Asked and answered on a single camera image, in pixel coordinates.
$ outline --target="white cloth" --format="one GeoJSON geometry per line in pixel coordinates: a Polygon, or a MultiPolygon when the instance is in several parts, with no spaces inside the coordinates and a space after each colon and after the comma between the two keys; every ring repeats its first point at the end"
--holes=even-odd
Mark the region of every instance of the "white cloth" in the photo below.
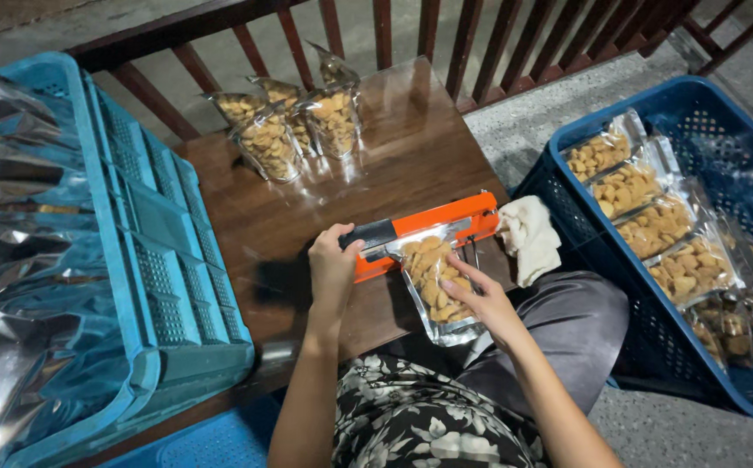
{"type": "Polygon", "coordinates": [[[518,286],[528,287],[541,275],[561,266],[561,239],[549,210],[535,195],[518,198],[498,210],[499,237],[506,253],[518,258],[518,286]]]}

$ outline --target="plastic basket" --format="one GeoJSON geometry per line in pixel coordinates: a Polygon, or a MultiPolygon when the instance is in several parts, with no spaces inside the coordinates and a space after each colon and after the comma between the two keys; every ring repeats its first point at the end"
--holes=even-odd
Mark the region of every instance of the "plastic basket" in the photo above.
{"type": "Polygon", "coordinates": [[[101,250],[130,363],[97,414],[12,454],[7,465],[62,465],[215,395],[250,371],[254,349],[237,309],[197,176],[98,89],[68,55],[0,68],[73,106],[101,250]]]}
{"type": "Polygon", "coordinates": [[[674,78],[558,129],[515,196],[538,195],[547,204],[562,237],[565,269],[596,271],[628,294],[631,322],[623,365],[615,370],[620,385],[753,416],[753,370],[732,368],[729,377],[719,370],[559,155],[629,107],[672,140],[681,166],[701,178],[715,206],[753,234],[753,199],[737,199],[727,190],[732,169],[753,175],[753,120],[697,77],[674,78]]]}

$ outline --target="floral skirt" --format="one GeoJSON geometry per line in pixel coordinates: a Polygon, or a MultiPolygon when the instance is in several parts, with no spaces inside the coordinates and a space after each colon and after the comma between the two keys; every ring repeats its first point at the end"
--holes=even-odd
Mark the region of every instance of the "floral skirt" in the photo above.
{"type": "Polygon", "coordinates": [[[352,361],[336,390],[334,466],[545,466],[535,426],[392,356],[352,361]]]}

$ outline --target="table top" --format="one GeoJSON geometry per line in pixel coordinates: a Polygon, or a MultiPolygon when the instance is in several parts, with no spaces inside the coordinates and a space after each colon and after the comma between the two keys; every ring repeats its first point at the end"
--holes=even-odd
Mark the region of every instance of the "table top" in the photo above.
{"type": "MultiPolygon", "coordinates": [[[[310,307],[310,242],[334,223],[402,218],[486,189],[499,205],[505,188],[425,58],[365,78],[360,154],[344,161],[307,158],[286,184],[235,165],[223,133],[175,148],[197,170],[238,307],[259,355],[254,374],[192,409],[113,446],[99,463],[285,386],[310,307]]],[[[514,263],[499,241],[477,243],[481,269],[514,287],[514,263]]],[[[356,284],[340,335],[340,359],[423,326],[399,271],[356,284]]]]}

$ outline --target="concrete floor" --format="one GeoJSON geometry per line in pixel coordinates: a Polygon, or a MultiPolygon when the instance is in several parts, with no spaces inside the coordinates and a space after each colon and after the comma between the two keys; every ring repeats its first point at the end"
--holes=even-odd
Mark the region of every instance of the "concrete floor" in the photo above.
{"type": "MultiPolygon", "coordinates": [[[[709,15],[714,16],[715,10],[710,6],[712,1],[706,0],[701,5],[707,10],[698,11],[708,11],[711,12],[709,15]]],[[[726,2],[714,1],[718,6],[726,2]]],[[[49,17],[38,23],[0,32],[0,65],[42,50],[67,48],[197,3],[201,2],[98,0],[72,10],[68,15],[49,17]]],[[[443,81],[461,3],[460,0],[442,1],[434,69],[443,81]]],[[[350,64],[362,75],[375,71],[371,2],[345,0],[337,2],[337,5],[350,64]]],[[[468,85],[474,83],[498,6],[499,0],[485,3],[465,75],[468,85]]],[[[750,6],[742,8],[746,13],[753,10],[750,6]]],[[[737,13],[736,17],[746,13],[737,13]]],[[[315,3],[297,6],[294,16],[301,37],[325,43],[323,32],[315,26],[320,25],[315,3]]],[[[698,20],[707,21],[711,16],[699,16],[698,20]]],[[[418,18],[418,1],[392,1],[394,62],[413,57],[418,18]]],[[[731,36],[730,26],[737,28],[736,25],[726,25],[720,33],[731,36]]],[[[298,82],[277,19],[262,18],[250,23],[249,28],[261,47],[261,54],[271,74],[298,82]]],[[[517,30],[518,26],[505,55],[511,53],[518,37],[517,30]]],[[[194,41],[194,46],[225,89],[237,89],[242,86],[240,76],[251,74],[242,49],[230,32],[204,37],[194,41]]],[[[753,50],[749,52],[745,49],[744,54],[747,59],[753,59],[753,50]]],[[[163,51],[142,58],[137,65],[202,133],[223,126],[219,116],[196,95],[200,92],[199,88],[170,52],[163,51]]],[[[315,70],[316,64],[313,62],[311,65],[315,70]]],[[[736,62],[731,68],[736,72],[749,68],[753,74],[753,65],[737,65],[736,62]]],[[[614,60],[600,68],[473,112],[465,120],[502,182],[506,186],[515,186],[533,165],[549,136],[565,122],[683,74],[687,69],[688,63],[683,56],[666,43],[648,60],[635,54],[614,60]]],[[[731,70],[727,73],[728,78],[721,75],[719,79],[725,83],[735,83],[733,92],[741,97],[745,107],[753,106],[753,76],[736,75],[731,70]]],[[[174,134],[108,74],[98,73],[96,80],[167,143],[178,142],[174,134]]],[[[623,462],[631,467],[745,465],[753,468],[753,419],[686,400],[610,388],[605,388],[590,419],[623,462]]]]}

